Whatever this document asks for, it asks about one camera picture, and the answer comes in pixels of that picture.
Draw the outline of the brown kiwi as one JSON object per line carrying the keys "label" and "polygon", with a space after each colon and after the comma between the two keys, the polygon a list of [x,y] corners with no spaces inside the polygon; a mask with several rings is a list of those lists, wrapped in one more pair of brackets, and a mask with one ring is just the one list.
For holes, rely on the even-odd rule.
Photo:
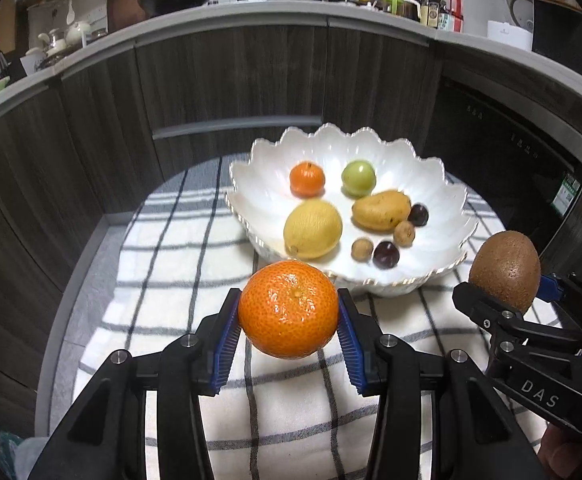
{"label": "brown kiwi", "polygon": [[469,272],[472,285],[521,313],[533,304],[540,277],[532,241],[516,231],[502,231],[485,240]]}

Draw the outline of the dark cherry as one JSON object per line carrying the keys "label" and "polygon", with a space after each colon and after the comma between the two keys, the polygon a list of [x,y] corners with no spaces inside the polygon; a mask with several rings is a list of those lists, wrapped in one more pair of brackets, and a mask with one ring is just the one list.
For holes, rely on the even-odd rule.
{"label": "dark cherry", "polygon": [[373,263],[380,269],[393,269],[401,258],[398,247],[389,240],[382,240],[373,251]]}
{"label": "dark cherry", "polygon": [[410,209],[408,216],[408,221],[413,225],[420,228],[420,226],[426,226],[429,222],[429,210],[427,206],[423,204],[413,204]]}

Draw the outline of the small brown longan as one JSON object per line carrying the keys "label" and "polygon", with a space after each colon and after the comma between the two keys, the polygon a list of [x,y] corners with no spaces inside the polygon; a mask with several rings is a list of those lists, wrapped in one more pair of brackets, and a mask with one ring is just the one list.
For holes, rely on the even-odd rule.
{"label": "small brown longan", "polygon": [[416,237],[416,231],[413,224],[404,220],[395,226],[393,231],[394,244],[398,247],[411,247]]}

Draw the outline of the large orange mandarin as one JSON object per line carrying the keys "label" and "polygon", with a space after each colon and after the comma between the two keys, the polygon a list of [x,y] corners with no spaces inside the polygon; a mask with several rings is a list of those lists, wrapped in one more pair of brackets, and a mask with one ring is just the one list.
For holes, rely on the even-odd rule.
{"label": "large orange mandarin", "polygon": [[241,292],[238,318],[260,352],[277,359],[302,359],[323,348],[337,330],[338,293],[313,266],[279,261],[251,276]]}

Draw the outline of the yellow lemon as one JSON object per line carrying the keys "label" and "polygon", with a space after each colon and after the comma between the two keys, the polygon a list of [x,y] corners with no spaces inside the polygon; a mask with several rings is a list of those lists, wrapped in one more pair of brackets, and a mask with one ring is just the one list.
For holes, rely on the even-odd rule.
{"label": "yellow lemon", "polygon": [[294,258],[318,259],[338,246],[342,232],[343,222],[337,208],[318,198],[305,200],[285,222],[285,250]]}

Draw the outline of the small orange mandarin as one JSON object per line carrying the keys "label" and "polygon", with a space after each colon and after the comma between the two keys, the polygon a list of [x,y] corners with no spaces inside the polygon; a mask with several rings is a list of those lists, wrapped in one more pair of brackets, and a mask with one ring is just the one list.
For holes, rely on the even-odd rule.
{"label": "small orange mandarin", "polygon": [[323,194],[326,177],[320,166],[305,160],[294,166],[289,174],[290,190],[295,196],[317,197]]}

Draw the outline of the built-in black oven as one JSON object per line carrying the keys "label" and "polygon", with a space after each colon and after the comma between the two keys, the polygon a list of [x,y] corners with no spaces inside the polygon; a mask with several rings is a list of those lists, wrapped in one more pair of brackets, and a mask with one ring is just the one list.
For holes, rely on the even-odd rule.
{"label": "built-in black oven", "polygon": [[513,108],[463,82],[438,86],[425,156],[477,192],[543,252],[582,187],[582,161]]}

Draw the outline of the yellow mango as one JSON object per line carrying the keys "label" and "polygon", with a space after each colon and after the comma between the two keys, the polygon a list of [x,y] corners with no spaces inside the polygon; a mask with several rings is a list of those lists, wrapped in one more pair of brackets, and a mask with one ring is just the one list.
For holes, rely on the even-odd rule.
{"label": "yellow mango", "polygon": [[388,190],[358,198],[352,206],[352,217],[361,228],[387,232],[406,220],[410,210],[411,202],[406,194]]}

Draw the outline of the white checkered cloth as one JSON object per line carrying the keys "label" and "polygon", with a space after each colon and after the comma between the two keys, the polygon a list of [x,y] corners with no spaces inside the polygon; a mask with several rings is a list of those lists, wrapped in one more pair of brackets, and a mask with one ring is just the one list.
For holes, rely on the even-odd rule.
{"label": "white checkered cloth", "polygon": [[[112,351],[162,350],[216,312],[262,266],[227,208],[230,159],[183,171],[151,192],[125,226],[111,226],[64,333],[55,418]],[[360,479],[378,402],[349,383],[336,341],[301,360],[237,346],[228,382],[200,401],[218,479]]]}

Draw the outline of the green round fruit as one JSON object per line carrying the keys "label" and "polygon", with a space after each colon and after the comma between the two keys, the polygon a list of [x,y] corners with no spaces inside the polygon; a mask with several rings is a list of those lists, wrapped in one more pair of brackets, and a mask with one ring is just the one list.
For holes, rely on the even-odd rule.
{"label": "green round fruit", "polygon": [[364,159],[349,162],[341,173],[341,180],[343,192],[354,197],[369,195],[377,183],[375,170]]}

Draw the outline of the white electric kettle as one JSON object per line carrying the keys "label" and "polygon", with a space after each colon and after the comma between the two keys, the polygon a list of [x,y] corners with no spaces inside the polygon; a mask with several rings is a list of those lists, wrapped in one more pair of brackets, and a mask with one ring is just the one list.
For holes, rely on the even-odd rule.
{"label": "white electric kettle", "polygon": [[534,31],[534,1],[535,0],[504,0],[513,25]]}

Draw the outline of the dark sauce bottle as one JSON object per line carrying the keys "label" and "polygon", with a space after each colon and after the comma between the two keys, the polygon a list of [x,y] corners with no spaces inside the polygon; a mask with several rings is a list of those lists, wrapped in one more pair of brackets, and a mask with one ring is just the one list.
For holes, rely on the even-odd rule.
{"label": "dark sauce bottle", "polygon": [[442,0],[428,0],[427,4],[427,26],[436,29],[440,18],[440,4]]}

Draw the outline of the green jar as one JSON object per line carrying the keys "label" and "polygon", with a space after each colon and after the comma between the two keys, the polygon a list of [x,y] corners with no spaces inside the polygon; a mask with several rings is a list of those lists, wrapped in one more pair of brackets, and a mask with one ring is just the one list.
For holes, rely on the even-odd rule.
{"label": "green jar", "polygon": [[403,15],[404,0],[383,0],[385,11],[392,15]]}

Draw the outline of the white teapot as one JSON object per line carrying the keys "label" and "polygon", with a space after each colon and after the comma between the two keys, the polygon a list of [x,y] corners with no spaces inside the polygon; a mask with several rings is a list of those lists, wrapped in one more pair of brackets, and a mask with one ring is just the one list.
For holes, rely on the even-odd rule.
{"label": "white teapot", "polygon": [[70,47],[86,44],[92,33],[92,25],[86,21],[77,21],[71,24],[66,30],[66,41]]}

